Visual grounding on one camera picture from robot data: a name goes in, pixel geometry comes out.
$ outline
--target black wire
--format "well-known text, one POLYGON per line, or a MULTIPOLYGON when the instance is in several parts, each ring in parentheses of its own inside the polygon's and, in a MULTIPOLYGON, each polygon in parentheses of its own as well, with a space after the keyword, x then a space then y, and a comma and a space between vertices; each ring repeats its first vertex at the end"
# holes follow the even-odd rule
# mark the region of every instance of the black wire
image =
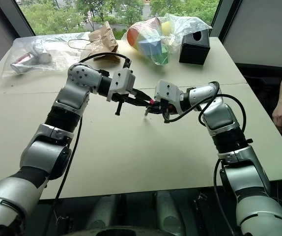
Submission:
POLYGON ((127 59, 127 57, 124 56, 124 55, 122 55, 122 54, 108 52, 108 53, 97 53, 97 54, 93 54, 93 55, 91 55, 91 56, 88 56, 88 57, 86 57, 86 58, 83 58, 81 61, 79 61, 79 63, 83 63, 83 62, 85 62, 85 61, 87 61, 87 60, 90 60, 90 59, 92 59, 92 58, 95 58, 95 57, 106 56, 106 55, 113 55, 113 56, 118 56, 118 57, 127 59))
MULTIPOLYGON (((227 97, 227 98, 230 98, 230 99, 234 100, 238 104, 238 106, 240 107, 241 112, 243 114, 243 125, 242 125, 241 130, 244 132, 245 128, 246 128, 247 116, 246 116, 246 111, 245 111, 245 108, 244 108, 243 104, 236 97, 234 97, 232 95, 229 95, 229 94, 224 94, 224 93, 217 94, 216 97, 227 97)), ((198 119, 199 119, 200 124, 205 126, 205 124, 201 120, 201 116, 203 115, 203 112, 204 112, 204 110, 202 110, 200 112, 198 119)))
POLYGON ((219 205, 219 208, 220 208, 220 210, 221 210, 222 216, 223 216, 223 218, 224 218, 224 220, 225 220, 225 222, 226 222, 226 224, 227 224, 227 227, 228 227, 228 229, 229 229, 231 235, 235 235, 234 230, 233 230, 233 228, 231 227, 231 225, 230 225, 230 223, 229 223, 229 221, 228 221, 228 219, 227 219, 227 217, 226 217, 226 215, 225 215, 225 212, 224 212, 224 210, 223 210, 222 204, 221 204, 221 202, 220 202, 218 190, 217 190, 216 176, 217 176, 217 171, 218 171, 218 167, 219 167, 220 162, 221 162, 221 160, 218 159, 218 161, 217 161, 216 164, 215 164, 214 173, 213 173, 213 187, 214 187, 215 197, 216 197, 216 200, 217 200, 217 202, 218 202, 218 205, 219 205))
POLYGON ((207 100, 211 99, 211 100, 208 102, 208 104, 206 104, 205 108, 201 111, 201 112, 204 112, 204 111, 210 106, 210 104, 211 104, 212 101, 215 99, 217 93, 218 93, 219 90, 220 90, 220 84, 219 84, 219 82, 213 81, 213 82, 211 82, 211 83, 215 84, 215 86, 216 86, 215 93, 214 93, 212 96, 207 97, 206 99, 200 101, 199 103, 197 103, 196 105, 192 106, 191 108, 189 108, 188 110, 186 110, 183 114, 179 115, 178 117, 176 117, 176 118, 174 118, 174 119, 168 119, 168 118, 166 118, 166 117, 165 117, 165 114, 163 113, 163 118, 164 118, 164 120, 165 120, 165 121, 168 121, 168 122, 175 122, 175 121, 178 121, 179 119, 183 118, 186 114, 188 114, 189 112, 191 112, 191 111, 192 111, 194 108, 196 108, 197 106, 199 106, 200 104, 202 104, 202 103, 206 102, 207 100))
MULTIPOLYGON (((184 113, 182 113, 181 115, 179 115, 178 117, 176 117, 176 118, 174 118, 174 119, 168 119, 168 118, 166 118, 166 116, 165 116, 164 113, 163 113, 163 118, 164 118, 164 120, 167 121, 167 122, 175 122, 175 121, 178 121, 178 120, 180 120, 181 118, 183 118, 186 114, 188 114, 190 111, 192 111, 194 108, 196 108, 196 107, 199 106, 200 104, 204 103, 205 101, 207 101, 207 100, 209 100, 209 99, 211 99, 211 98, 213 98, 213 97, 227 97, 227 98, 230 98, 230 99, 234 100, 234 101, 239 105, 239 107, 240 107, 240 109, 241 109, 241 112, 242 112, 242 114, 243 114, 243 125, 242 125, 241 130, 244 132, 244 131, 245 131, 245 128, 246 128, 247 117, 246 117, 246 111, 245 111, 245 108, 244 108, 243 104, 242 104, 236 97, 234 97, 234 96, 232 96, 232 95, 229 95, 229 94, 224 94, 224 93, 222 93, 222 94, 215 94, 215 96, 212 96, 212 97, 211 97, 211 96, 210 96, 210 97, 207 97, 206 99, 204 99, 204 100, 198 102, 196 105, 192 106, 191 108, 189 108, 189 109, 186 110, 184 113)), ((205 124, 201 121, 201 116, 203 115, 203 112, 206 110, 207 106, 208 106, 209 104, 211 104, 212 102, 213 102, 213 100, 211 99, 211 101, 208 102, 208 104, 205 106, 205 108, 203 108, 203 110, 202 110, 202 111, 200 112, 200 114, 199 114, 199 118, 198 118, 198 119, 199 119, 200 124, 202 124, 203 126, 205 126, 205 124)))
POLYGON ((46 236, 47 234, 47 231, 48 231, 48 227, 49 227, 49 223, 51 221, 51 218, 52 218, 52 215, 53 215, 53 212, 55 210, 55 206, 57 204, 57 201, 60 197, 60 194, 62 192, 62 189, 63 189, 63 186, 64 186, 64 183, 66 182, 67 180, 67 176, 68 176, 68 173, 69 173, 69 170, 70 170, 70 166, 71 166, 71 163, 72 163, 72 160, 73 160, 73 157, 74 157, 74 154, 76 152, 76 149, 77 149, 77 146, 78 146, 78 142, 79 142, 79 139, 80 139, 80 133, 81 133, 81 127, 82 127, 82 117, 80 119, 80 124, 79 124, 79 129, 78 129, 78 133, 77 133, 77 138, 76 138, 76 142, 74 143, 74 147, 73 147, 73 150, 72 150, 72 153, 71 153, 71 156, 70 156, 70 159, 69 159, 69 162, 67 164, 67 168, 66 168, 66 171, 64 173, 64 176, 63 176, 63 179, 62 179, 62 182, 60 184, 60 187, 59 187, 59 190, 56 194, 56 197, 53 201, 53 204, 52 204, 52 207, 48 213, 48 216, 47 216, 47 219, 46 219, 46 222, 45 222, 45 227, 44 227, 44 230, 43 230, 43 234, 42 236, 46 236))

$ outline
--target plastic bag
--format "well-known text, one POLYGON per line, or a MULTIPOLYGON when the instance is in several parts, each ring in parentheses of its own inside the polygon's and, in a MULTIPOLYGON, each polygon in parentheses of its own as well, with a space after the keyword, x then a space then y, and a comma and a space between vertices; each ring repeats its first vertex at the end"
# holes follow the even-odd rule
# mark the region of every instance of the plastic bag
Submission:
POLYGON ((211 28, 198 17, 166 14, 164 17, 136 22, 128 28, 122 40, 151 58, 155 64, 165 65, 169 54, 180 49, 183 36, 211 28))
POLYGON ((88 34, 82 32, 17 38, 6 59, 2 77, 35 70, 65 70, 79 62, 82 49, 89 43, 88 34))

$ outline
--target tree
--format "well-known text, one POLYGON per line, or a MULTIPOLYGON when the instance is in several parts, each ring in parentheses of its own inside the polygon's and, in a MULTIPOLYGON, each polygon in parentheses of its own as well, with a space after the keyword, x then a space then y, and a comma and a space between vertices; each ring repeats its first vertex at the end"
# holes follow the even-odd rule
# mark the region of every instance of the tree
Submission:
POLYGON ((113 8, 112 0, 76 0, 76 8, 83 14, 91 12, 92 16, 99 16, 102 22, 113 8))
POLYGON ((144 2, 141 0, 117 0, 113 7, 129 26, 142 20, 144 2))
POLYGON ((150 6, 152 16, 196 16, 210 25, 218 4, 219 0, 152 0, 150 6))
POLYGON ((58 8, 52 0, 28 0, 22 2, 20 9, 37 35, 81 32, 83 20, 72 1, 58 8))

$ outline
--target black tissue box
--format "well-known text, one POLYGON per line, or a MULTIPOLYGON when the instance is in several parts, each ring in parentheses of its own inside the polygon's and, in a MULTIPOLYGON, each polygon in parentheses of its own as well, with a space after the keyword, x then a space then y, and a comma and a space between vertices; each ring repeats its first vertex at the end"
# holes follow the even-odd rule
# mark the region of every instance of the black tissue box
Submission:
POLYGON ((209 50, 207 29, 185 35, 181 43, 179 62, 203 65, 209 50))

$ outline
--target paper bag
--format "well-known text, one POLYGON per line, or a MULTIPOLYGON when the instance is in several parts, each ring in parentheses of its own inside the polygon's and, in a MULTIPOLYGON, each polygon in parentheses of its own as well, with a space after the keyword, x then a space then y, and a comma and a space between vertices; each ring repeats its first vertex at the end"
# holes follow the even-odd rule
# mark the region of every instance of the paper bag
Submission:
MULTIPOLYGON (((84 54, 86 55, 84 55, 83 58, 97 53, 115 53, 117 51, 118 44, 108 21, 106 21, 100 29, 91 32, 88 37, 90 44, 85 47, 86 52, 84 52, 84 54)), ((115 62, 120 62, 118 57, 110 55, 94 58, 94 60, 98 59, 109 59, 115 62)))

